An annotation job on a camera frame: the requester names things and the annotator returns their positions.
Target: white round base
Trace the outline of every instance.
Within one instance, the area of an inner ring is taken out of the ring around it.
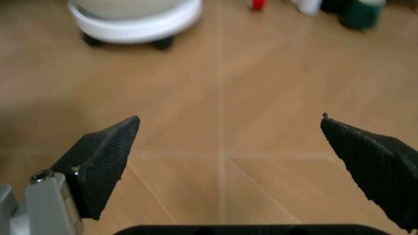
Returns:
[[[202,15],[201,0],[186,0],[176,8],[137,20],[115,21],[83,14],[68,3],[78,27],[89,36],[108,43],[145,43],[173,36],[193,25]]]

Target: floor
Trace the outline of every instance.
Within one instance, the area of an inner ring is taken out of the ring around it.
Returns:
[[[376,29],[341,27],[270,0],[204,0],[202,19],[160,52],[90,48],[64,0],[0,2],[0,181],[20,199],[84,133],[131,115],[141,127],[100,221],[356,223],[406,234],[333,153],[323,112],[418,147],[418,16],[384,9]]]

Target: green object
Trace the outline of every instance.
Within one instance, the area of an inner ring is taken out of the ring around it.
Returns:
[[[376,25],[384,1],[381,4],[365,3],[359,0],[352,0],[346,12],[342,15],[340,23],[348,28],[366,29]]]

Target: red object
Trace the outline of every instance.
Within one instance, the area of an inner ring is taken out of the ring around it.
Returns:
[[[261,10],[266,2],[267,0],[250,0],[250,8],[252,10]]]

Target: black wheel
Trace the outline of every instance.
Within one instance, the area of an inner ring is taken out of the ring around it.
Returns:
[[[152,45],[159,50],[167,50],[173,44],[173,36],[159,39],[152,42]]]
[[[98,47],[98,46],[101,46],[103,44],[103,42],[101,40],[98,40],[96,38],[92,38],[90,35],[88,35],[85,32],[82,33],[82,38],[83,38],[83,41],[91,47]]]

